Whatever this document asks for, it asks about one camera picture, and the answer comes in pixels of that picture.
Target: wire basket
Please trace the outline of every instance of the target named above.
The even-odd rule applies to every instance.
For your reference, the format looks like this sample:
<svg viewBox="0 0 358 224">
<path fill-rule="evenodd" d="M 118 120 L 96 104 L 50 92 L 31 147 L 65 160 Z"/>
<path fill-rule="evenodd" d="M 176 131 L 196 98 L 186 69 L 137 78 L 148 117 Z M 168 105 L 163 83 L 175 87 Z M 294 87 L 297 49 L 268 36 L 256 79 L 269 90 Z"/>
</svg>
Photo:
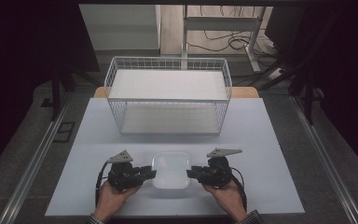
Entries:
<svg viewBox="0 0 358 224">
<path fill-rule="evenodd" d="M 121 133 L 220 134 L 232 84 L 225 59 L 115 57 L 104 86 Z"/>
</svg>

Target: robotic hand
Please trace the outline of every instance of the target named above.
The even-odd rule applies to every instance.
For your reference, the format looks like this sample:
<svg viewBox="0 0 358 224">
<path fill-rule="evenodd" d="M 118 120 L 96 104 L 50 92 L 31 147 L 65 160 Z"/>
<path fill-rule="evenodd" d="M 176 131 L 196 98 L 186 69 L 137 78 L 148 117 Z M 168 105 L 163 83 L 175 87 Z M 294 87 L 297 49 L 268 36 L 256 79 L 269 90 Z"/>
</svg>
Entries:
<svg viewBox="0 0 358 224">
<path fill-rule="evenodd" d="M 95 186 L 95 204 L 98 203 L 98 199 L 100 198 L 103 171 L 108 163 L 112 163 L 112 166 L 108 173 L 107 181 L 117 191 L 141 186 L 147 179 L 156 177 L 157 171 L 152 171 L 151 166 L 132 167 L 131 161 L 133 161 L 133 159 L 126 150 L 106 161 L 98 175 L 97 184 Z"/>
<path fill-rule="evenodd" d="M 217 189 L 223 189 L 231 180 L 238 186 L 242 197 L 242 203 L 245 210 L 247 210 L 247 199 L 246 194 L 238 181 L 231 172 L 231 167 L 228 165 L 228 160 L 226 156 L 240 153 L 240 149 L 221 149 L 216 148 L 214 151 L 207 154 L 209 166 L 191 166 L 191 170 L 187 170 L 187 176 L 189 178 L 194 178 L 199 181 L 199 183 L 204 185 L 214 186 Z"/>
</svg>

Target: white sheet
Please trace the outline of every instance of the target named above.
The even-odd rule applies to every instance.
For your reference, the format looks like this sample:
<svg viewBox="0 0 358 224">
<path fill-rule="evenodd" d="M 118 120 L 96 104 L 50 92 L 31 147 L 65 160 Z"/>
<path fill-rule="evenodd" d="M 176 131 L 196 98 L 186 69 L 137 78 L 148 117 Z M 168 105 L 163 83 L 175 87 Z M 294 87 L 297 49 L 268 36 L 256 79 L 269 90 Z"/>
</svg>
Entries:
<svg viewBox="0 0 358 224">
<path fill-rule="evenodd" d="M 222 71 L 119 69 L 109 98 L 227 100 Z"/>
<path fill-rule="evenodd" d="M 46 216 L 87 216 L 103 163 L 127 149 L 133 166 L 150 165 L 161 151 L 185 152 L 193 165 L 207 165 L 216 147 L 241 148 L 228 156 L 242 172 L 248 210 L 262 214 L 304 213 L 262 99 L 231 99 L 220 135 L 120 135 L 106 99 L 90 99 Z M 186 189 L 156 189 L 145 181 L 118 216 L 210 216 L 225 214 L 196 180 Z"/>
</svg>

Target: white table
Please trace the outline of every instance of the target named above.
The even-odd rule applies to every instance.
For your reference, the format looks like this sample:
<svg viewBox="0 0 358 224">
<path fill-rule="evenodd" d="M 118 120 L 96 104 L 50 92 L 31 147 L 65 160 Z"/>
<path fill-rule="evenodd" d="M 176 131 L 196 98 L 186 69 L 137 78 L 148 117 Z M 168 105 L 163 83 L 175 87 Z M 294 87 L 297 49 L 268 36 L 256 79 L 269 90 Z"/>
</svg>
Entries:
<svg viewBox="0 0 358 224">
<path fill-rule="evenodd" d="M 90 99 L 46 216 L 87 216 L 103 163 L 127 149 L 133 166 L 150 165 L 161 151 L 185 152 L 207 165 L 216 147 L 241 148 L 228 156 L 242 172 L 248 210 L 261 214 L 304 213 L 262 99 L 231 99 L 220 135 L 121 135 L 106 99 Z M 225 213 L 196 180 L 186 189 L 156 189 L 151 180 L 129 198 L 118 216 L 214 216 Z"/>
</svg>

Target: sleeve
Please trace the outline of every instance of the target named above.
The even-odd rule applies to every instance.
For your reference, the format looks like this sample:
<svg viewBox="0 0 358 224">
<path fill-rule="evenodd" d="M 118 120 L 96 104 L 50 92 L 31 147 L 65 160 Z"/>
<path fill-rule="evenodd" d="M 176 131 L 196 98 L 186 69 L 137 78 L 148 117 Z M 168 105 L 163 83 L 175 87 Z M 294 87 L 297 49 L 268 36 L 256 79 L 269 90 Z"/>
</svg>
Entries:
<svg viewBox="0 0 358 224">
<path fill-rule="evenodd" d="M 236 224 L 263 224 L 264 221 L 261 216 L 258 214 L 257 210 L 251 212 L 248 217 Z"/>
<path fill-rule="evenodd" d="M 98 220 L 97 217 L 95 217 L 93 214 L 89 215 L 89 219 L 87 220 L 86 224 L 104 224 L 100 220 Z"/>
</svg>

